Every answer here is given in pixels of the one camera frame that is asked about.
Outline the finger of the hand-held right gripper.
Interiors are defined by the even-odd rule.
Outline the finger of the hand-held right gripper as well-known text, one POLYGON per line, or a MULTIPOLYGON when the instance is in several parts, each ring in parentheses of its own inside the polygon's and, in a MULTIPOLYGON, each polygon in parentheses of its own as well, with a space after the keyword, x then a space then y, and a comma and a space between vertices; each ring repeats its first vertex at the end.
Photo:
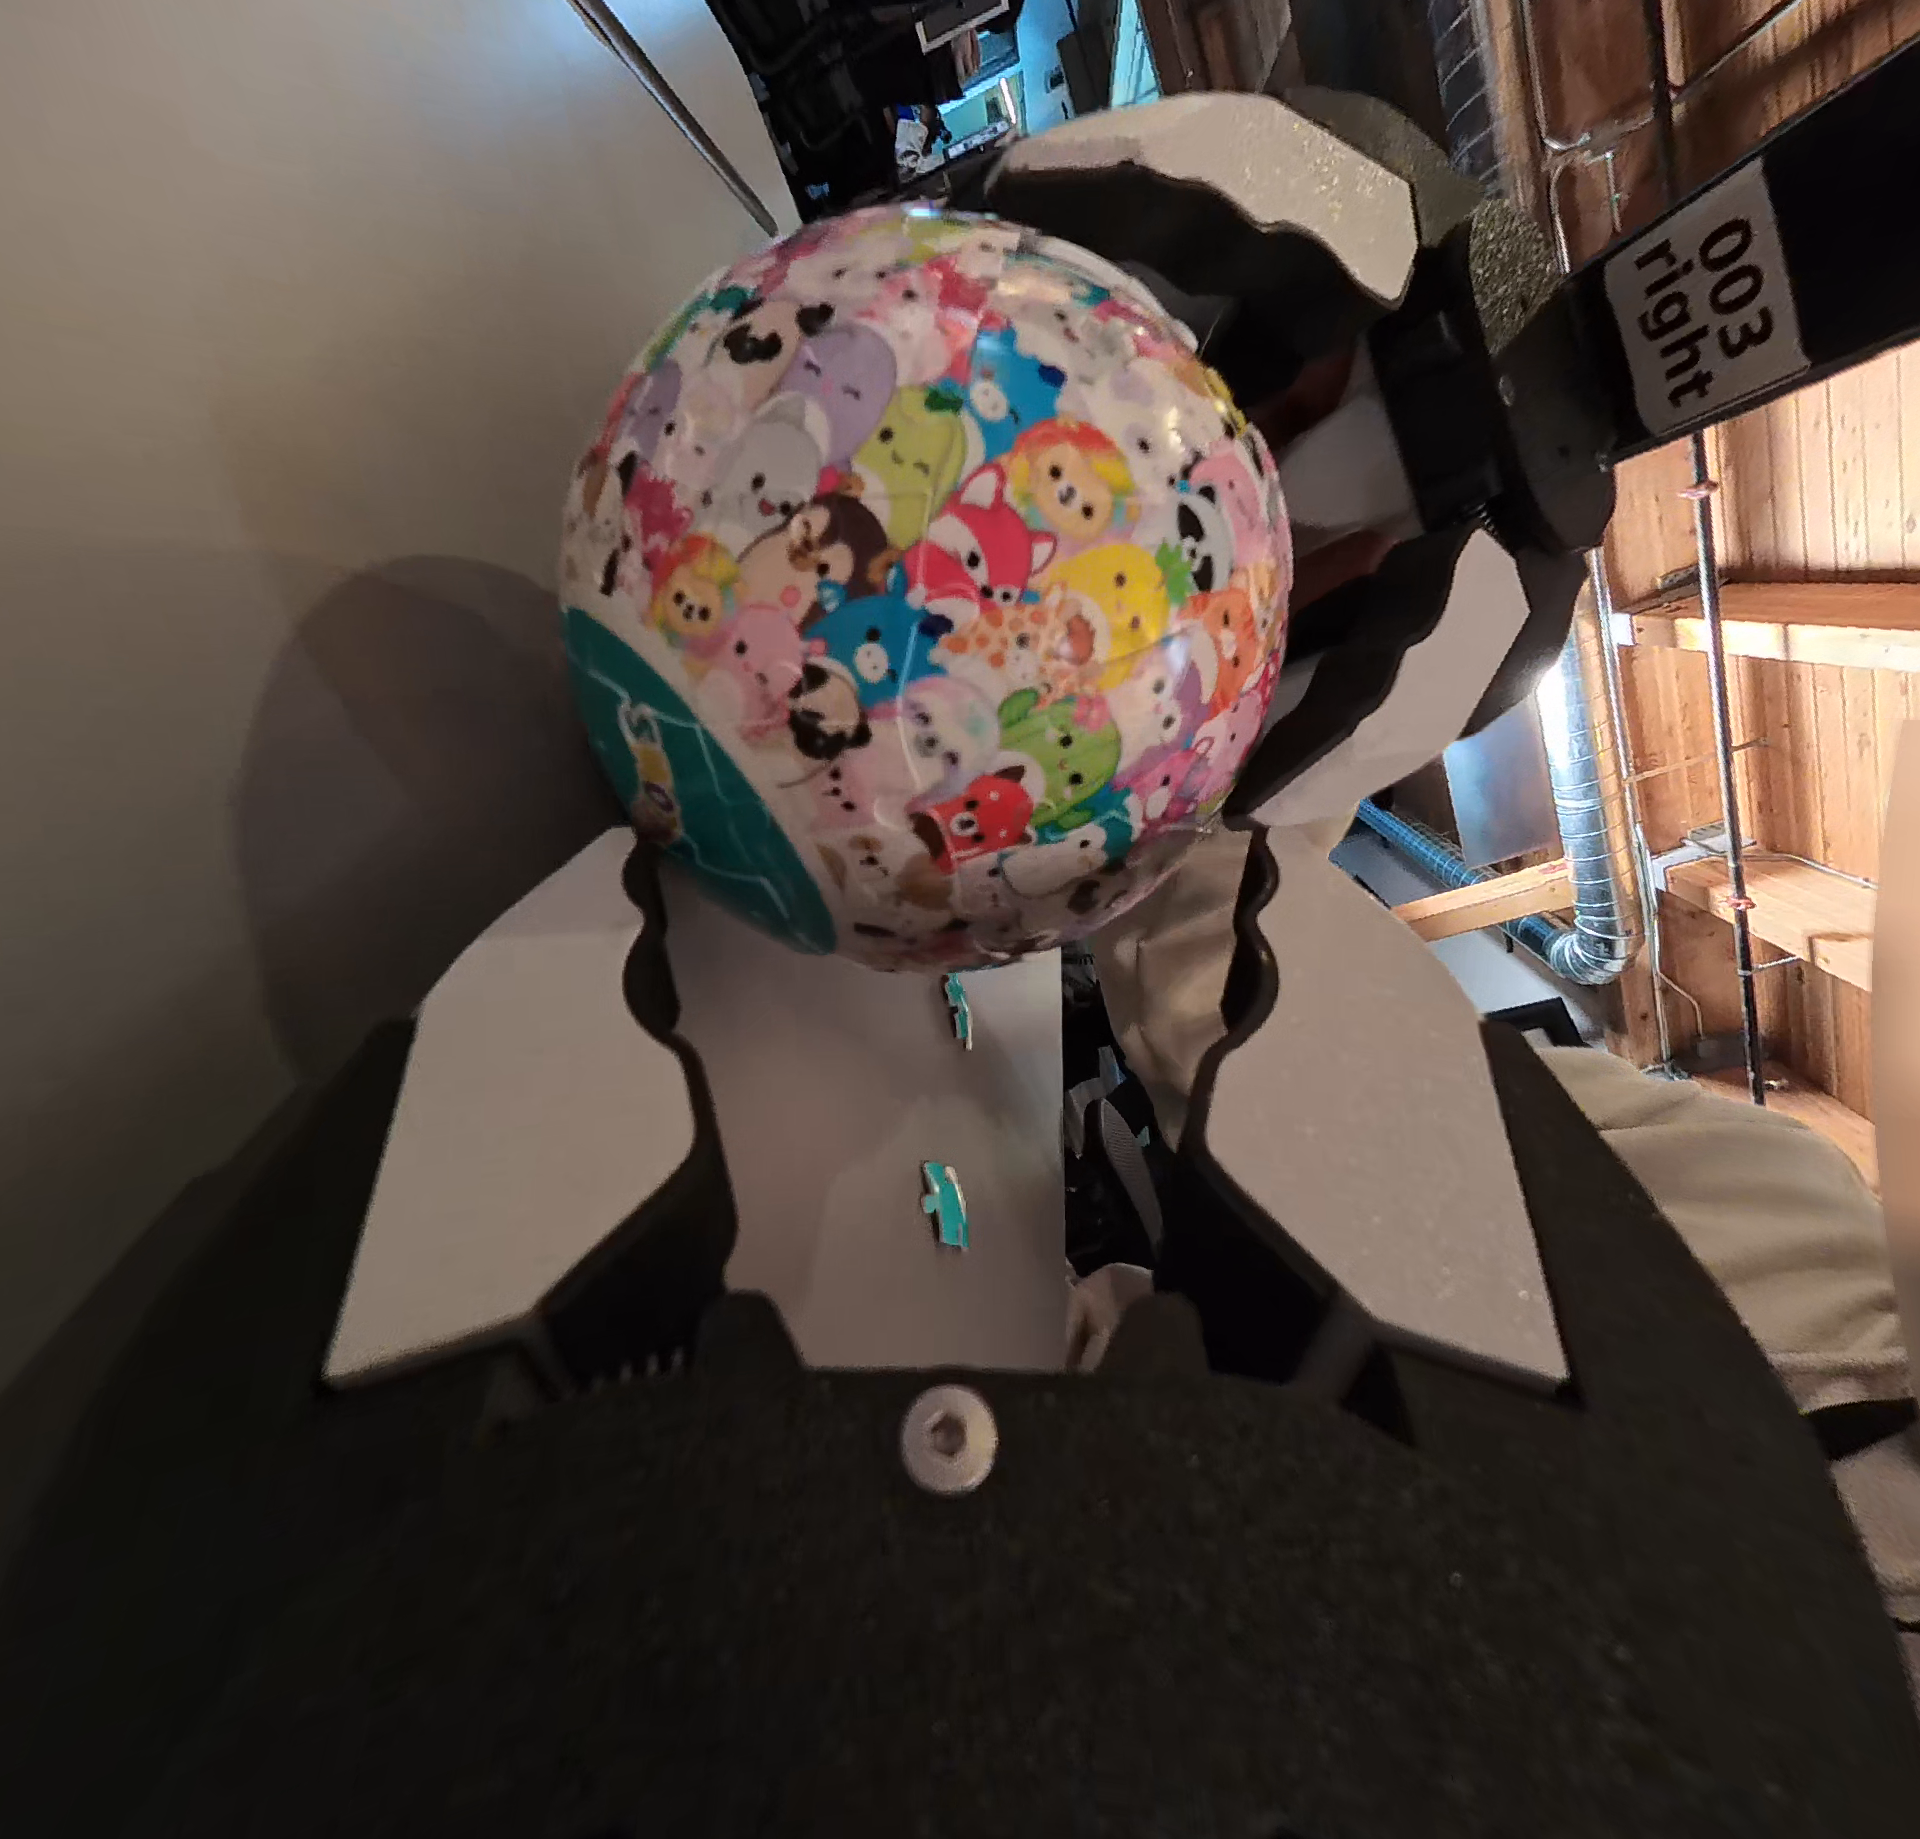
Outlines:
POLYGON ((1584 555, 1512 555, 1488 530, 1393 547, 1344 636, 1283 664, 1225 819, 1326 826, 1513 707, 1554 664, 1584 555))
POLYGON ((1397 311, 1413 185, 1286 102, 1178 93, 1005 149, 987 208, 1143 284, 1208 362, 1311 362, 1397 311))

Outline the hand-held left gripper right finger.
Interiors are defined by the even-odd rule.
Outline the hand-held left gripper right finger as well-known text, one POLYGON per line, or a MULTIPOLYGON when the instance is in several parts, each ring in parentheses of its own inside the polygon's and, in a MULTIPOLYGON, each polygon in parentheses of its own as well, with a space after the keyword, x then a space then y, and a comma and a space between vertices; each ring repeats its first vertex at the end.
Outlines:
POLYGON ((1305 832, 1225 826, 1220 1034, 1193 1067, 1161 1285, 1212 1371, 1344 1400, 1383 1356, 1552 1400, 1571 1360, 1486 1034, 1305 832))

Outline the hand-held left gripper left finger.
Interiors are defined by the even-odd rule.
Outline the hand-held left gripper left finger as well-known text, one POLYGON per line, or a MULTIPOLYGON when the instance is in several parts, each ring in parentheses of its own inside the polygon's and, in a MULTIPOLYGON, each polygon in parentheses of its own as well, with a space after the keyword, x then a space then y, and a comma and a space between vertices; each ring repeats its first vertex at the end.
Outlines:
POLYGON ((427 991, 329 1388, 512 1350, 565 1390, 693 1350, 725 1289, 735 1202, 665 930, 653 857, 619 826, 427 991))

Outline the colourful puzzle ball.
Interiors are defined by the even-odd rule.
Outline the colourful puzzle ball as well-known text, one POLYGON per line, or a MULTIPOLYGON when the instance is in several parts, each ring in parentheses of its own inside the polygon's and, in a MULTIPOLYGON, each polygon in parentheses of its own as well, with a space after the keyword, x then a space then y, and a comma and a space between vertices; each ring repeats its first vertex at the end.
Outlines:
POLYGON ((953 974, 1090 939, 1215 826, 1291 570, 1270 451, 1140 284, 881 203, 640 348, 558 598, 640 843, 791 951, 953 974))

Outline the silver ventilation duct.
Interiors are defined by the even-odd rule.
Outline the silver ventilation duct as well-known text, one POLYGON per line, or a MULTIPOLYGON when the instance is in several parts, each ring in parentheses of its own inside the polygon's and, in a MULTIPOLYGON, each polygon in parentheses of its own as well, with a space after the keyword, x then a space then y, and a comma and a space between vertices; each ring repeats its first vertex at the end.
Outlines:
POLYGON ((1548 766, 1552 816, 1571 904, 1545 962, 1576 989, 1611 989, 1643 951, 1643 901, 1607 729, 1585 689, 1576 632, 1532 692, 1548 766))

